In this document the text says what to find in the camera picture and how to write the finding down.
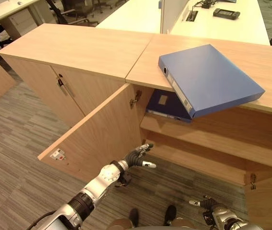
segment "pant leg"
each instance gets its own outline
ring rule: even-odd
[[[186,227],[186,228],[195,228],[195,226],[186,219],[183,218],[176,218],[175,220],[172,221],[173,227]]]
[[[125,230],[131,229],[132,222],[130,219],[123,218],[123,219],[115,219],[107,228],[106,230]]]

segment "binder spine label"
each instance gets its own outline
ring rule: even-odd
[[[188,113],[190,113],[190,111],[192,110],[192,106],[191,106],[190,102],[188,101],[188,99],[183,94],[183,92],[180,90],[180,88],[177,85],[177,83],[173,80],[173,78],[172,78],[171,85],[172,85],[173,89],[175,90],[175,92],[177,93],[177,95],[180,98],[180,100],[183,102],[183,104],[184,104],[185,108],[187,109]]]

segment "cabinet hinge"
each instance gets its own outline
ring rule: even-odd
[[[132,109],[137,101],[140,100],[140,97],[142,95],[142,91],[137,90],[135,99],[130,100],[130,108]]]
[[[256,175],[254,173],[251,173],[250,175],[250,181],[251,181],[251,190],[255,190],[256,189]]]

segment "black device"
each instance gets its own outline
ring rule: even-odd
[[[232,19],[235,20],[239,17],[240,12],[237,11],[228,11],[228,10],[223,10],[220,8],[217,8],[213,12],[213,16],[215,17],[220,17],[220,18],[227,18],[227,19]]]

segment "door handle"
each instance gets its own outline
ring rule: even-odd
[[[57,85],[59,86],[59,88],[61,89],[61,91],[63,92],[64,95],[68,95],[68,93],[64,90],[64,87],[62,87],[64,84],[62,82],[61,79],[58,79]]]
[[[70,85],[67,82],[63,83],[63,81],[61,79],[58,79],[58,84],[59,84],[59,86],[64,85],[66,90],[68,91],[68,93],[71,95],[71,97],[75,97],[74,92],[72,91]]]

